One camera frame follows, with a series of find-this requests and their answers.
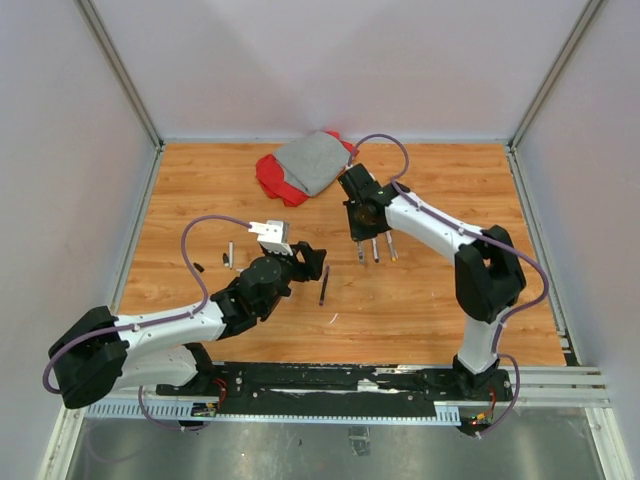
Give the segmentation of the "white pen yellow end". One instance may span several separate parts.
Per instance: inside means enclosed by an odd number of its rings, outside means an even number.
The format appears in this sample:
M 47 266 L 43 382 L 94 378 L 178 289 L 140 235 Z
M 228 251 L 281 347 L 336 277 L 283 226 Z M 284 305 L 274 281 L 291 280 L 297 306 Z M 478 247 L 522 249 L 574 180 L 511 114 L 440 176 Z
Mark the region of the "white pen yellow end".
M 398 260 L 398 255 L 397 255 L 397 251 L 396 251 L 396 248 L 395 248 L 395 245 L 394 245 L 392 233 L 391 233 L 391 231 L 387 231 L 387 232 L 385 232 L 385 235 L 386 235 L 386 240 L 387 240 L 388 248 L 389 248 L 390 255 L 391 255 L 391 260 L 393 262 L 396 262 Z

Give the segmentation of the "purple pen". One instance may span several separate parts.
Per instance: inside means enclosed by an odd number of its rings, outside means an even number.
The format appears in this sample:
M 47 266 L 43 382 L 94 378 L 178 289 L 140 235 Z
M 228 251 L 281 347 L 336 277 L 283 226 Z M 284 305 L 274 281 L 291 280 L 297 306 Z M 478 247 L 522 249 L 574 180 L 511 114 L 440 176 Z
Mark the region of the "purple pen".
M 324 306 L 324 303 L 325 303 L 329 274 L 330 274 L 330 265 L 327 265 L 325 267 L 325 270 L 322 276 L 321 291 L 320 291 L 319 302 L 318 302 L 319 306 Z

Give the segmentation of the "white pen black end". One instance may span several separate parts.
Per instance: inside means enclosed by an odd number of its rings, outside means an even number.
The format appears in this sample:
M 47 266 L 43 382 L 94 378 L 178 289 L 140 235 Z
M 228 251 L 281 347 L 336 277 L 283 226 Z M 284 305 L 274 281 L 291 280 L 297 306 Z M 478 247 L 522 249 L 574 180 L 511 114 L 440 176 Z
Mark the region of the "white pen black end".
M 233 269 L 233 266 L 234 266 L 234 243 L 233 243 L 233 241 L 229 241 L 229 244 L 228 244 L 228 253 L 227 253 L 227 263 L 226 263 L 226 265 L 230 269 Z

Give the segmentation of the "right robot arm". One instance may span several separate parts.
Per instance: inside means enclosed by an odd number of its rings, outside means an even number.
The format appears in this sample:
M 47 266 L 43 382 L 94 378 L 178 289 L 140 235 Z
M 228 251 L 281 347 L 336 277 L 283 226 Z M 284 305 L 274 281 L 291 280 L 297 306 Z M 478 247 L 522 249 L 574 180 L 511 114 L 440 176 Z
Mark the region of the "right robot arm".
M 338 177 L 347 196 L 350 235 L 356 242 L 397 230 L 448 260 L 455 297 L 465 313 L 463 342 L 453 360 L 453 387 L 466 400 L 486 392 L 499 365 L 497 342 L 526 279 L 508 232 L 482 229 L 431 207 L 401 184 L 381 185 L 361 164 Z

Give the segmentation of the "white marker blue tip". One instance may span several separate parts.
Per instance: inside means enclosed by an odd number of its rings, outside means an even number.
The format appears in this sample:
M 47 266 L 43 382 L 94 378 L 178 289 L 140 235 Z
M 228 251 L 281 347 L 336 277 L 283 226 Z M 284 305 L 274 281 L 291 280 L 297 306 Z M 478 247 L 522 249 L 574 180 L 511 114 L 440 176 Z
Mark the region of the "white marker blue tip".
M 372 245 L 372 254 L 373 254 L 374 262 L 375 263 L 379 263 L 380 262 L 380 255 L 379 255 L 379 248 L 378 248 L 377 238 L 372 238 L 371 239 L 371 245 Z

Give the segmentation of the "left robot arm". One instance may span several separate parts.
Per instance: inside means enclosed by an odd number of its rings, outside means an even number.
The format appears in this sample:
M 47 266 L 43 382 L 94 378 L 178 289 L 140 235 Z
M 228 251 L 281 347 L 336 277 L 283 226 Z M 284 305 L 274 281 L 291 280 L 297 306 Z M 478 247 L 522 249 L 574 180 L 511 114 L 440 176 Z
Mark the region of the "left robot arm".
M 111 392 L 154 384 L 207 393 L 214 383 L 203 343 L 238 336 L 266 321 L 293 282 L 321 278 L 327 252 L 298 242 L 288 254 L 265 251 L 205 303 L 129 316 L 88 310 L 49 349 L 46 390 L 69 409 Z

